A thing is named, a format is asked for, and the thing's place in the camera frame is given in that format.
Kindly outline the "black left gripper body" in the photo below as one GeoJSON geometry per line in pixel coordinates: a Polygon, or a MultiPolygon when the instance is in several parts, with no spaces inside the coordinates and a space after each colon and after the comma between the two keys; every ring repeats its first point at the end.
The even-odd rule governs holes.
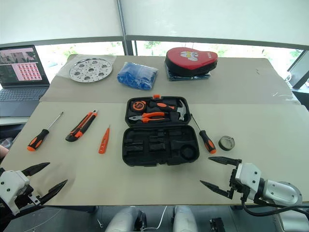
{"type": "Polygon", "coordinates": [[[39,204],[34,203],[32,200],[31,194],[33,194],[33,187],[31,185],[27,185],[22,189],[17,190],[15,193],[14,203],[17,206],[18,210],[21,210],[23,207],[30,204],[30,208],[35,208],[36,210],[41,209],[42,207],[39,204]]]}

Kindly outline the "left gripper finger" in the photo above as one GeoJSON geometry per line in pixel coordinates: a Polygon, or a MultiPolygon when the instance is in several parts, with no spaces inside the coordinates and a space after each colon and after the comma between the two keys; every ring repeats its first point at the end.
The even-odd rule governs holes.
{"type": "Polygon", "coordinates": [[[32,165],[32,166],[24,169],[22,171],[23,178],[27,178],[28,176],[32,176],[32,175],[38,173],[39,171],[44,169],[49,164],[50,164],[50,162],[43,162],[43,163],[39,163],[39,164],[36,164],[36,165],[32,165]]]}
{"type": "Polygon", "coordinates": [[[55,197],[60,190],[65,186],[65,184],[67,183],[67,179],[58,183],[57,185],[53,186],[51,189],[48,190],[48,192],[43,195],[43,196],[36,196],[36,198],[39,200],[39,205],[44,205],[45,203],[47,203],[49,200],[51,200],[53,197],[55,197]]]}

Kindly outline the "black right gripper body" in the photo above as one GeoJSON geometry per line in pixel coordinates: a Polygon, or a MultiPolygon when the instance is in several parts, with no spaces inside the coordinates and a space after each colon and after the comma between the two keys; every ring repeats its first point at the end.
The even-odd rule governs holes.
{"type": "Polygon", "coordinates": [[[258,192],[260,182],[260,170],[256,167],[238,167],[232,171],[230,187],[242,193],[242,199],[253,200],[258,192]]]}

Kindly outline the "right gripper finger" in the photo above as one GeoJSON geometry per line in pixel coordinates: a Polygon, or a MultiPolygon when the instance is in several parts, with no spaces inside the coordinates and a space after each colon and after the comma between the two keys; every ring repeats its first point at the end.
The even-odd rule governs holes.
{"type": "Polygon", "coordinates": [[[238,167],[238,165],[242,163],[241,159],[232,159],[228,157],[208,157],[208,159],[220,164],[233,165],[235,167],[238,167]]]}
{"type": "Polygon", "coordinates": [[[222,190],[220,189],[217,185],[214,185],[212,183],[209,183],[209,182],[206,182],[206,181],[202,181],[200,180],[200,182],[206,186],[208,189],[210,189],[211,191],[219,194],[219,195],[222,195],[224,197],[227,197],[229,199],[232,199],[233,198],[233,189],[230,189],[230,190],[222,190]]]}

